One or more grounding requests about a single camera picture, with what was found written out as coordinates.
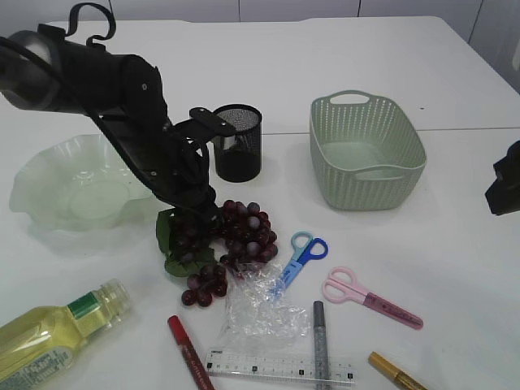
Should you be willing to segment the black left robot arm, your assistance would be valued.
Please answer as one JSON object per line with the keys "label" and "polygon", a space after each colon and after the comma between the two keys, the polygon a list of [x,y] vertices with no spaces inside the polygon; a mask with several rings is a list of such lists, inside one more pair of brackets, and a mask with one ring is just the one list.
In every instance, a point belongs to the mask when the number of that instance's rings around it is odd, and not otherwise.
{"label": "black left robot arm", "polygon": [[42,24],[1,40],[2,95],[21,110],[89,117],[157,199],[214,223],[207,143],[233,126],[203,107],[172,123],[159,70],[138,55],[109,53],[101,35],[72,42],[79,13],[71,9],[67,28]]}

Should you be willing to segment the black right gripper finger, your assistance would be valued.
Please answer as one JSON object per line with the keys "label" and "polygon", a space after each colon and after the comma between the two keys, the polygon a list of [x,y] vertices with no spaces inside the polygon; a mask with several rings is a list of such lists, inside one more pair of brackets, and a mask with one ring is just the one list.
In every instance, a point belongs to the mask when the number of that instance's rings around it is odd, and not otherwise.
{"label": "black right gripper finger", "polygon": [[493,164],[496,179],[485,192],[490,211],[505,215],[519,211],[519,141],[513,143],[506,155]]}

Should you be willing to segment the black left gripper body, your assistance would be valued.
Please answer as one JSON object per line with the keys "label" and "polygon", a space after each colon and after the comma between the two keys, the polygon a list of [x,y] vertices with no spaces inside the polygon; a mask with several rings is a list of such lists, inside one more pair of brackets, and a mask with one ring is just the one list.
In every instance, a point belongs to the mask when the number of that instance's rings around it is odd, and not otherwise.
{"label": "black left gripper body", "polygon": [[100,119],[106,138],[158,200],[200,219],[218,218],[207,142],[189,134],[191,119],[173,125],[163,109],[105,110]]}

